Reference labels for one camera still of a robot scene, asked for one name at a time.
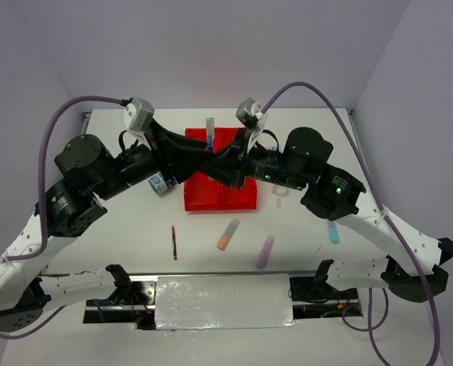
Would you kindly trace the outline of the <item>orange highlighter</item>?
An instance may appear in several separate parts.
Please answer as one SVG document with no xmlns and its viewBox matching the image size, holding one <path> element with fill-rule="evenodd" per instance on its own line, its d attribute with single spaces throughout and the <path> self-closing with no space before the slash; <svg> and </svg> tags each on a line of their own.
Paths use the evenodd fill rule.
<svg viewBox="0 0 453 366">
<path fill-rule="evenodd" d="M 224 251 L 227 247 L 228 243 L 230 242 L 233 234 L 235 233 L 237 227 L 239 225 L 239 220 L 234 218 L 230 221 L 228 227 L 224 231 L 223 235 L 220 237 L 217 248 L 221 251 Z"/>
</svg>

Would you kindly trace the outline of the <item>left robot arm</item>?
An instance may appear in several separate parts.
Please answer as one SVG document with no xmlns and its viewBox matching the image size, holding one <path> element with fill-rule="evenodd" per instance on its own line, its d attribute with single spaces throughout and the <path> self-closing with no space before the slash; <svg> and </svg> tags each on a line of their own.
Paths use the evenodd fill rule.
<svg viewBox="0 0 453 366">
<path fill-rule="evenodd" d="M 62 178 L 41 193 L 17 239 L 0 256 L 0 337 L 21 330 L 49 312 L 85 300 L 127 302 L 134 294 L 129 274 L 108 265 L 78 274 L 44 274 L 45 267 L 74 243 L 106 209 L 103 202 L 156 173 L 182 183 L 215 159 L 205 142 L 146 124 L 144 143 L 113 156 L 95 135 L 70 140 L 55 158 Z"/>
</svg>

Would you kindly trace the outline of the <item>silver foil sheet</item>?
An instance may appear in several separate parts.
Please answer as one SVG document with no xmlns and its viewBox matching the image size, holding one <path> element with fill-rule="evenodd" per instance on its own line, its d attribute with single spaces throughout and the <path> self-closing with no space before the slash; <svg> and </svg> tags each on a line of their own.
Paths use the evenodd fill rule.
<svg viewBox="0 0 453 366">
<path fill-rule="evenodd" d="M 266 329 L 295 324 L 285 274 L 161 277 L 155 323 L 161 330 Z"/>
</svg>

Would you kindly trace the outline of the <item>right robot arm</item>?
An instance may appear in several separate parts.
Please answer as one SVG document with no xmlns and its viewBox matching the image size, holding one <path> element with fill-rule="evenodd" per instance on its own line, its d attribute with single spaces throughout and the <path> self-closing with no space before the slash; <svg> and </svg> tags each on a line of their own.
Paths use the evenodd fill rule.
<svg viewBox="0 0 453 366">
<path fill-rule="evenodd" d="M 284 149 L 246 147 L 246 130 L 201 167 L 201 173 L 230 188 L 247 178 L 303 191 L 300 202 L 323 220 L 348 227 L 376 245 L 383 256 L 356 262 L 322 261 L 314 275 L 314 290 L 322 298 L 350 288 L 383 288 L 414 303 L 446 290 L 442 268 L 453 256 L 448 238 L 427 236 L 389 210 L 379 208 L 373 194 L 347 171 L 327 160 L 333 145 L 309 127 L 288 134 Z"/>
</svg>

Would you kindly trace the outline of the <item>blue highlighter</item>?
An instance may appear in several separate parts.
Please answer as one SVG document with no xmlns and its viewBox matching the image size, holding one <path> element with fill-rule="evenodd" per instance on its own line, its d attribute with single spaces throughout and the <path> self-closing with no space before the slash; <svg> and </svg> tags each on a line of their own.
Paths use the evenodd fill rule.
<svg viewBox="0 0 453 366">
<path fill-rule="evenodd" d="M 334 222 L 332 221 L 328 222 L 328 230 L 331 243 L 339 244 L 340 243 L 339 232 Z"/>
</svg>

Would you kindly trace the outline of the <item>blue pen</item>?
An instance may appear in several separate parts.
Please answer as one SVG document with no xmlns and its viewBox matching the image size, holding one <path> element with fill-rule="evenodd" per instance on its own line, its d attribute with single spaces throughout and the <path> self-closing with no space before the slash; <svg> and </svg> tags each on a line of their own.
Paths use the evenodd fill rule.
<svg viewBox="0 0 453 366">
<path fill-rule="evenodd" d="M 207 135 L 207 149 L 209 151 L 214 150 L 214 133 L 209 133 Z"/>
</svg>

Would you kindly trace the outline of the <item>red four-compartment tray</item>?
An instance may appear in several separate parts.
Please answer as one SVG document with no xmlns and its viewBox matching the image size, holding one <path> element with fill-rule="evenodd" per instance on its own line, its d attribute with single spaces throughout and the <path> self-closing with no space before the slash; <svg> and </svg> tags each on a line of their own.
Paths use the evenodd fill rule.
<svg viewBox="0 0 453 366">
<path fill-rule="evenodd" d="M 237 130 L 235 127 L 215 127 L 214 151 L 231 143 Z M 207 141 L 206 128 L 186 128 L 185 135 Z M 247 178 L 243 188 L 235 190 L 201 173 L 189 178 L 183 190 L 185 211 L 189 213 L 256 210 L 257 194 L 257 184 L 253 178 Z"/>
</svg>

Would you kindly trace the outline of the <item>blue white tape roll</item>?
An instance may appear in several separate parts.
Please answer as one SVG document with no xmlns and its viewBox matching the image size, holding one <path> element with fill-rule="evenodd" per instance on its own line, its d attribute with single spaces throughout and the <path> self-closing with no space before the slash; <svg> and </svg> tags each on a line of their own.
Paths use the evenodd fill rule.
<svg viewBox="0 0 453 366">
<path fill-rule="evenodd" d="M 148 179 L 149 186 L 159 197 L 163 197 L 168 194 L 174 187 L 175 184 L 167 180 L 161 172 L 156 173 Z"/>
</svg>

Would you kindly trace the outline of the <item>clear tape roll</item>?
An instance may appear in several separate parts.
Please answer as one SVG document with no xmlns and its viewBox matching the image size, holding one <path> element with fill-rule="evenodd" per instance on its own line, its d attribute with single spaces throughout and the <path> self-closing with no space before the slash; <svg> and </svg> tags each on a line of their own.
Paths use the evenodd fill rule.
<svg viewBox="0 0 453 366">
<path fill-rule="evenodd" d="M 279 198 L 287 197 L 289 195 L 289 189 L 281 185 L 274 185 L 272 194 Z"/>
</svg>

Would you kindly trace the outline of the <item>red pen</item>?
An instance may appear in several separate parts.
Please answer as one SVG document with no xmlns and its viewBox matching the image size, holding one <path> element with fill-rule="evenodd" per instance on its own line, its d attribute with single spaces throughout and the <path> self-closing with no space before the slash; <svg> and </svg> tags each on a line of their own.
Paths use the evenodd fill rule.
<svg viewBox="0 0 453 366">
<path fill-rule="evenodd" d="M 174 261 L 177 261 L 178 260 L 178 252 L 177 252 L 176 231 L 175 231 L 175 226 L 174 225 L 172 225 L 172 252 L 173 252 Z"/>
</svg>

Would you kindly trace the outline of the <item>purple highlighter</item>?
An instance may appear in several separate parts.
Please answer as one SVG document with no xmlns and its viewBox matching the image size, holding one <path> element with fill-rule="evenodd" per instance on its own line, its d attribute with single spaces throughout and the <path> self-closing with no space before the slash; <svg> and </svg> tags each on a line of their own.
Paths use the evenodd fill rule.
<svg viewBox="0 0 453 366">
<path fill-rule="evenodd" d="M 275 237 L 271 234 L 267 235 L 267 237 L 262 245 L 259 256 L 255 263 L 255 266 L 257 268 L 264 268 L 267 265 L 268 257 L 270 255 L 271 248 L 272 248 L 274 242 L 275 242 Z"/>
</svg>

